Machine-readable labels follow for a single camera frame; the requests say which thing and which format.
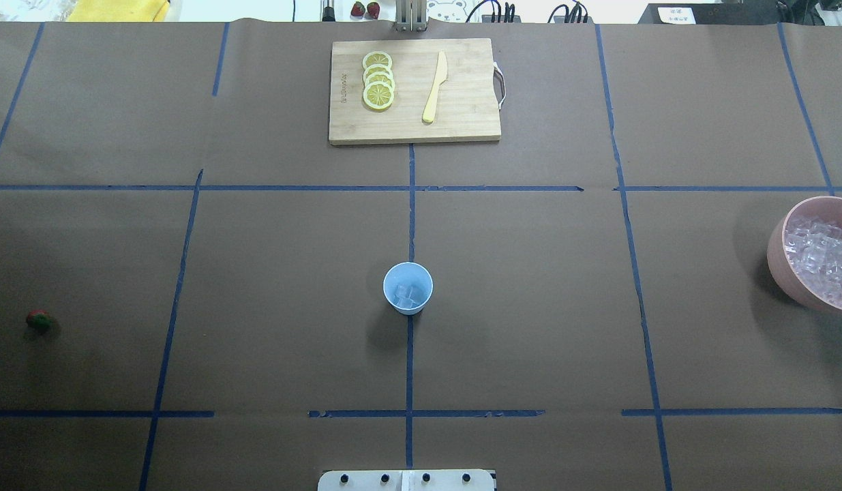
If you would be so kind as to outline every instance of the white label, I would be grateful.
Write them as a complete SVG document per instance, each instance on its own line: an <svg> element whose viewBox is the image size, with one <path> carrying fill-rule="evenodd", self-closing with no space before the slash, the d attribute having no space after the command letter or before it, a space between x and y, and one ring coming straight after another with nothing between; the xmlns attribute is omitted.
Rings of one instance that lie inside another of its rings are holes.
<svg viewBox="0 0 842 491"><path fill-rule="evenodd" d="M691 7L657 7L663 24L696 24Z"/></svg>

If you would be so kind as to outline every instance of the cutting board handle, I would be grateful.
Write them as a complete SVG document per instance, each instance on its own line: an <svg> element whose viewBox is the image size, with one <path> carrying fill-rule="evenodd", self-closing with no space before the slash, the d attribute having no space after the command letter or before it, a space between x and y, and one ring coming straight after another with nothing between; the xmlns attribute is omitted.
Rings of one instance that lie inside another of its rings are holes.
<svg viewBox="0 0 842 491"><path fill-rule="evenodd" d="M499 110L502 111L502 103L505 102L505 75L502 74L502 70L499 69L499 65L496 62L493 62L493 77L496 80L499 80L499 89L502 92L502 99L499 99L499 102L496 103L499 106Z"/></svg>

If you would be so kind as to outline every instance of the label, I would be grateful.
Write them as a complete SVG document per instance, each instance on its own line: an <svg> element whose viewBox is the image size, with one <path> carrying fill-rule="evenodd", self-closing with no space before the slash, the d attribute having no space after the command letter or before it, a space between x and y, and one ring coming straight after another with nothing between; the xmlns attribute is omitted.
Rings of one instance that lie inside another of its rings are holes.
<svg viewBox="0 0 842 491"><path fill-rule="evenodd" d="M663 24L696 24L691 7L657 7Z"/></svg>
<svg viewBox="0 0 842 491"><path fill-rule="evenodd" d="M339 94L342 97L340 100L341 103L345 104L348 102L348 74L342 74L342 89L339 90Z"/></svg>

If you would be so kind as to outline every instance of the lemon slice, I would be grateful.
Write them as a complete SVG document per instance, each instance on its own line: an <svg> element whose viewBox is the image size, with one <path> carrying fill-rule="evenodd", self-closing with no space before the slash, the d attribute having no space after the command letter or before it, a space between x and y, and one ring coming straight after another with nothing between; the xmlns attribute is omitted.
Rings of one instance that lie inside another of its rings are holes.
<svg viewBox="0 0 842 491"><path fill-rule="evenodd" d="M393 72L390 71L390 68L388 68L385 65L376 63L374 65L369 65L367 69L365 69L365 71L363 72L363 79L367 80L367 78L369 78L369 75L374 74L374 72L385 72L385 74L390 75L390 78L393 78Z"/></svg>
<svg viewBox="0 0 842 491"><path fill-rule="evenodd" d="M387 72L372 72L369 76L365 79L365 86L373 82L385 82L390 87L396 87L396 84L393 83L393 77L391 77Z"/></svg>
<svg viewBox="0 0 842 491"><path fill-rule="evenodd" d="M374 111L383 111L393 103L393 87L387 82L373 82L363 90L363 102Z"/></svg>
<svg viewBox="0 0 842 491"><path fill-rule="evenodd" d="M371 52L363 57L363 68L369 68L371 65L385 65L387 68L392 68L393 60L387 53Z"/></svg>

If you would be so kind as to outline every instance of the blue tape line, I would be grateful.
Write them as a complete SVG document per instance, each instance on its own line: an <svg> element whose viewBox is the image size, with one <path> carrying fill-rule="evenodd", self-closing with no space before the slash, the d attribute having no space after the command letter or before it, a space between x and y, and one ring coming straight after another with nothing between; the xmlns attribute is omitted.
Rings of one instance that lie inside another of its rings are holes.
<svg viewBox="0 0 842 491"><path fill-rule="evenodd" d="M624 186L626 192L826 192L823 186Z"/></svg>
<svg viewBox="0 0 842 491"><path fill-rule="evenodd" d="M15 87L15 94L12 96L12 103L9 104L9 110L5 113L5 120L3 120L3 127L0 129L0 149L3 148L3 140L6 132L9 131L9 124L12 122L12 115L15 114L15 108L18 106L18 99L21 97L21 90L24 89L24 82L27 80L27 74L30 74L30 65L33 63L33 57L36 56L38 43L42 39L42 31L44 30L44 22L40 22L40 28L36 31L36 38L30 47L30 54L27 55L27 63L24 65L24 71L21 72L21 78L18 80L18 86Z"/></svg>
<svg viewBox="0 0 842 491"><path fill-rule="evenodd" d="M152 417L153 411L0 410L0 417ZM215 411L162 411L160 417L215 417Z"/></svg>
<svg viewBox="0 0 842 491"><path fill-rule="evenodd" d="M541 409L415 409L403 410L336 410L309 411L309 417L538 417L545 414Z"/></svg>
<svg viewBox="0 0 842 491"><path fill-rule="evenodd" d="M0 184L0 192L192 192L193 186L96 185L96 184Z"/></svg>
<svg viewBox="0 0 842 491"><path fill-rule="evenodd" d="M612 138L612 151L614 152L615 168L618 173L618 188L620 189L620 207L624 214L624 226L627 228L627 245L630 251L630 264L633 267L633 283L635 283L636 296L639 299L639 313L642 318L642 337L645 342L645 363L648 368L648 382L651 386L651 400L654 404L655 422L657 423L657 443L660 447L660 461L663 466L663 481L667 491L672 490L672 475L670 473L670 457L666 448L666 434L663 431L663 416L660 413L660 396L657 391L657 375L655 375L654 355L651 352L651 336L648 333L648 319L645 315L645 299L642 295L642 280L639 277L639 262L636 260L635 242L633 241L633 226L630 223L629 204L627 204L626 183L624 181L623 165L620 161L617 140L614 138L614 109L612 106L611 91L608 85L608 73L605 69L605 51L602 46L602 30L595 25L596 44L599 50L599 69L602 75L602 88L605 94L605 109L608 112L608 128Z"/></svg>
<svg viewBox="0 0 842 491"><path fill-rule="evenodd" d="M414 462L414 442L412 433L415 423L412 421L415 410L415 317L408 315L406 348L406 468L411 469Z"/></svg>
<svg viewBox="0 0 842 491"><path fill-rule="evenodd" d="M151 454L153 453L153 442L157 434L157 419L160 416L160 407L163 401L163 387L166 385L166 374L169 367L169 353L172 350L172 335L175 333L175 320L178 317L178 302L181 299L181 287L184 285L184 271L187 268L187 249L190 248L190 234L194 230L196 220L196 205L200 198L200 182L202 181L202 170L196 176L194 184L194 197L190 202L190 214L187 216L187 230L184 232L184 247L181 249L181 264L178 267L178 279L175 280L175 295L172 296L172 312L169 314L169 329L166 333L166 343L163 346L163 360L160 365L160 378L157 382L157 393L153 399L153 417L149 429L149 441L145 447L145 460L142 464L141 478L139 479L139 491L147 487L147 475L151 466Z"/></svg>
<svg viewBox="0 0 842 491"><path fill-rule="evenodd" d="M147 488L147 475L151 469L151 455L153 454L153 440L157 434L157 417L152 417L151 425L149 426L149 441L145 445L145 460L142 463L142 473L139 478L139 491L145 491Z"/></svg>
<svg viewBox="0 0 842 491"><path fill-rule="evenodd" d="M206 184L205 192L407 192L408 186L338 186L303 184Z"/></svg>
<svg viewBox="0 0 842 491"><path fill-rule="evenodd" d="M151 411L4 410L0 417L151 417Z"/></svg>
<svg viewBox="0 0 842 491"><path fill-rule="evenodd" d="M415 261L415 144L408 144L408 262ZM415 318L406 319L406 468L415 465Z"/></svg>
<svg viewBox="0 0 842 491"><path fill-rule="evenodd" d="M620 412L625 417L654 416L651 409L625 409ZM727 407L727 408L689 408L663 409L663 416L786 416L841 414L842 407Z"/></svg>
<svg viewBox="0 0 842 491"><path fill-rule="evenodd" d="M820 152L820 146L817 143L817 136L814 134L814 125L811 125L811 118L808 116L808 110L805 108L805 101L802 98L802 91L800 90L800 82L797 81L797 74L794 71L794 63L791 62L791 52L787 47L787 38L785 37L785 26L779 22L779 40L781 41L781 50L785 54L785 62L787 64L787 71L791 74L791 82L794 84L794 92L797 94L797 102L800 103L800 111L805 120L805 127L808 128L808 136L811 138L811 146L814 147L814 155L817 157L817 163L820 164L820 173L824 175L826 183L826 190L831 196L835 196L835 189L833 189L830 174L826 171L826 162L824 162L823 153Z"/></svg>
<svg viewBox="0 0 842 491"><path fill-rule="evenodd" d="M415 261L415 144L408 144L408 262Z"/></svg>
<svg viewBox="0 0 842 491"><path fill-rule="evenodd" d="M583 192L579 186L419 186L419 192Z"/></svg>
<svg viewBox="0 0 842 491"><path fill-rule="evenodd" d="M415 417L538 417L545 414L540 409L486 409L486 410L414 410Z"/></svg>
<svg viewBox="0 0 842 491"><path fill-rule="evenodd" d="M227 53L227 35L230 33L230 23L224 22L224 34L221 34L221 54L217 57L215 70L215 84L211 88L212 97L217 97L217 90L221 87L221 70L224 69L224 54Z"/></svg>

